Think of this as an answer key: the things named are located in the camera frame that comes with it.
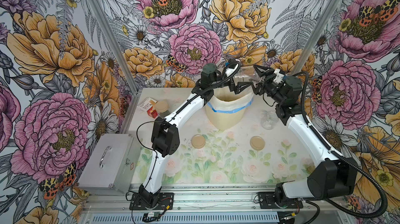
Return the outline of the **glass tea jar beige lid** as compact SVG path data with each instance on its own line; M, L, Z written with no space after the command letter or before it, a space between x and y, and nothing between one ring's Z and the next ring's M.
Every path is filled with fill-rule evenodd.
M169 110L169 104L167 101L158 101L155 104L155 109L157 111L157 114L159 117L161 118L165 118L170 114L170 110Z

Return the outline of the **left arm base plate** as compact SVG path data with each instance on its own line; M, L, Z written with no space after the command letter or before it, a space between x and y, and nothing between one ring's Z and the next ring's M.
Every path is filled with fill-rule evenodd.
M161 192L155 197L150 197L148 202L139 193L134 193L129 200L130 210L171 210L174 204L175 194L172 192Z

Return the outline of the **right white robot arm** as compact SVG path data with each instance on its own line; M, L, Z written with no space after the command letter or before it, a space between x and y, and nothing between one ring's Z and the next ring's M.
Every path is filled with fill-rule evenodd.
M278 183L274 193L275 204L284 207L290 200L323 200L354 217L373 219L382 216L388 207L388 198L382 186L353 158L344 157L308 118L305 96L309 74L286 75L279 69L260 65L254 65L254 69L260 77L260 81L253 86L254 94L268 96L275 101L277 117L302 142L315 165L314 171L304 180ZM354 212L333 201L333 198L353 193L357 175L367 179L379 193L378 209L371 213Z

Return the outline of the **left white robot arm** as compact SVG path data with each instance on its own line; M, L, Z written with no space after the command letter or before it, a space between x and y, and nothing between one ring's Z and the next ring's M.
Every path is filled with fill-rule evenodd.
M148 209L157 206L160 198L162 177L168 163L180 145L179 128L214 96L217 88L228 88L230 92L239 94L250 86L248 82L235 82L234 76L240 71L241 62L230 59L220 72L213 63L206 64L201 72L201 78L196 82L189 97L181 106L166 117L158 117L152 121L151 135L152 160L149 172L140 185L138 193L134 194L134 204Z

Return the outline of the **glass jar with tea leaves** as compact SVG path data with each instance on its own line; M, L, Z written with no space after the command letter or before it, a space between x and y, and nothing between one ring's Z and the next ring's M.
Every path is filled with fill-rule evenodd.
M275 112L272 111L263 111L261 113L261 119L260 123L261 126L266 129L266 130L272 130L278 123L279 118L275 114Z

